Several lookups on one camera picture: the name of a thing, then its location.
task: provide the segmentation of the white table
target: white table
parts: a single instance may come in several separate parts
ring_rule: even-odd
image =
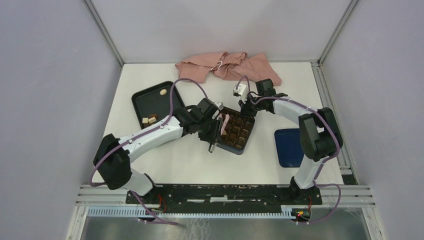
[[[275,87],[300,103],[322,107],[314,75],[309,63],[271,63],[282,79]],[[104,135],[126,136],[139,131],[140,125],[131,97],[134,93],[164,81],[178,78],[174,64],[126,64],[123,67],[115,93]],[[212,101],[240,110],[238,99],[233,96],[235,81],[224,81],[208,75],[202,84]],[[176,85],[186,106],[196,105],[204,96],[193,83]],[[208,152],[209,144],[198,139],[197,134],[167,142],[142,155],[131,166],[140,173],[147,173],[155,183],[162,184],[289,184],[298,168],[279,165],[274,132],[278,129],[297,128],[282,116],[258,112],[255,125],[242,155],[221,148]],[[102,182],[96,173],[95,182]],[[343,184],[338,161],[330,160],[324,166],[318,180],[320,184]]]

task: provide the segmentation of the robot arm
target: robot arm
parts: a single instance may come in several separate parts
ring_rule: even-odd
[[[153,188],[153,183],[146,174],[132,169],[130,164],[151,149],[194,133],[198,133],[201,141],[209,143],[209,152],[212,152],[220,136],[222,119],[217,116],[221,109],[222,104],[204,98],[196,106],[175,109],[172,116],[137,133],[120,138],[106,135],[93,164],[96,166],[106,154],[116,149],[97,169],[105,184],[111,190],[126,188],[144,196]]]
[[[328,129],[324,128],[323,131],[318,131],[318,128],[323,128],[324,124],[310,110],[317,112],[326,121],[341,148],[343,140],[333,111],[328,107],[316,109],[305,107],[299,103],[296,104],[286,94],[277,94],[270,79],[256,82],[256,88],[258,97],[251,96],[243,84],[238,84],[233,89],[233,94],[240,97],[240,114],[254,117],[258,111],[265,110],[283,116],[297,124],[300,130],[300,144],[304,157],[298,172],[290,182],[290,187],[295,192],[302,192],[302,190],[314,187],[314,177],[324,158],[333,155],[337,147]]]

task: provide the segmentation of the gray wall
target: gray wall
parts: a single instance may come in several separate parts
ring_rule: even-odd
[[[63,239],[120,68],[82,0],[0,1],[0,238]]]
[[[324,62],[389,239],[423,239],[424,1],[362,0]]]
[[[174,63],[221,51],[316,60],[350,0],[93,2],[126,63]]]

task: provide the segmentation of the gray floor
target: gray floor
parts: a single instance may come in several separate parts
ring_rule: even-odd
[[[314,210],[319,218],[327,210]],[[89,217],[86,240],[369,240],[361,209],[338,209],[325,221],[296,226],[287,219],[174,218],[181,226],[144,224],[135,218]]]

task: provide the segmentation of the pink garment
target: pink garment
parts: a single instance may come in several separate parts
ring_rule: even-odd
[[[175,64],[175,67],[178,69],[180,78],[190,78],[198,83],[204,83],[209,72],[223,80],[239,80],[246,75],[255,82],[271,79],[274,86],[280,86],[282,82],[263,53],[251,58],[248,58],[248,54],[245,52],[204,53],[191,56]]]

